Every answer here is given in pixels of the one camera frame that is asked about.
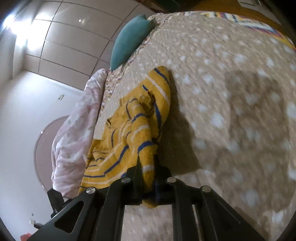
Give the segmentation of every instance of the teal pillow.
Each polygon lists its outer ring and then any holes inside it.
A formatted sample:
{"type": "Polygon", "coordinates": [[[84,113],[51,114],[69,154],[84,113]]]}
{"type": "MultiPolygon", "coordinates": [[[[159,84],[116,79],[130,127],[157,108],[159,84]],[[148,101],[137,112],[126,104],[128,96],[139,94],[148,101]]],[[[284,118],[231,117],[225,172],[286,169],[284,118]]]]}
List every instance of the teal pillow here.
{"type": "Polygon", "coordinates": [[[125,63],[131,54],[153,29],[154,23],[145,15],[137,16],[129,21],[120,31],[111,55],[111,71],[125,63]]]}

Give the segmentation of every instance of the pink blanket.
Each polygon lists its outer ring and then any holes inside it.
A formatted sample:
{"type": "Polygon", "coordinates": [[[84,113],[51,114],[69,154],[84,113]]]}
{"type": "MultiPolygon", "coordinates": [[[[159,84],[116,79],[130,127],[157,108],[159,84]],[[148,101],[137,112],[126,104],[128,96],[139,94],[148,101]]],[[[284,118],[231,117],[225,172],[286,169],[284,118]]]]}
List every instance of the pink blanket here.
{"type": "Polygon", "coordinates": [[[78,195],[106,78],[106,70],[100,69],[88,80],[82,97],[52,143],[53,188],[68,198],[78,195]]]}

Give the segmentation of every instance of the wooden floor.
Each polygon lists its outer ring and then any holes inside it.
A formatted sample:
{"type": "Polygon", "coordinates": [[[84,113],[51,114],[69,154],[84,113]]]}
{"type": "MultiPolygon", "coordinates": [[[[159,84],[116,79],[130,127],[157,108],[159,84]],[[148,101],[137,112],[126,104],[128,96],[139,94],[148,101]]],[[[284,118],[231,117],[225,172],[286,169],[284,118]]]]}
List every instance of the wooden floor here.
{"type": "Polygon", "coordinates": [[[214,12],[227,12],[232,14],[237,14],[245,16],[248,18],[253,18],[255,20],[261,21],[268,24],[269,26],[280,31],[282,34],[287,36],[288,33],[285,28],[264,16],[262,13],[255,10],[241,7],[237,0],[201,0],[198,4],[190,9],[191,11],[214,11],[214,12]]]}

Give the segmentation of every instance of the bed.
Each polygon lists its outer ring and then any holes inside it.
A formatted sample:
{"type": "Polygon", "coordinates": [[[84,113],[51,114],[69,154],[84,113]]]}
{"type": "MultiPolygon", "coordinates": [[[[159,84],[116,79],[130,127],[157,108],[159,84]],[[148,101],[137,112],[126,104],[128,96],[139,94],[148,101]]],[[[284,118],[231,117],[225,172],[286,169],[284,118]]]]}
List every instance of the bed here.
{"type": "MultiPolygon", "coordinates": [[[[94,139],[151,69],[170,70],[160,164],[211,186],[266,240],[296,210],[296,53],[270,26],[217,12],[156,14],[157,27],[109,72],[94,139]]],[[[122,240],[172,240],[171,210],[127,207],[122,240]]]]}

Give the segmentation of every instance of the pink round headboard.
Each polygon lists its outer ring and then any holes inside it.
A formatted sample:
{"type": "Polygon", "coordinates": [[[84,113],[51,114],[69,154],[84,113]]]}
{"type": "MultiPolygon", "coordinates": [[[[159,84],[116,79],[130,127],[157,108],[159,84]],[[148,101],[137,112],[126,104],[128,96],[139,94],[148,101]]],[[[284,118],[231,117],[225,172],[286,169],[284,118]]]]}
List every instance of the pink round headboard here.
{"type": "Polygon", "coordinates": [[[68,116],[60,117],[51,122],[47,127],[45,127],[39,135],[35,145],[35,171],[45,191],[48,191],[52,188],[52,143],[58,130],[67,118],[68,116]]]}

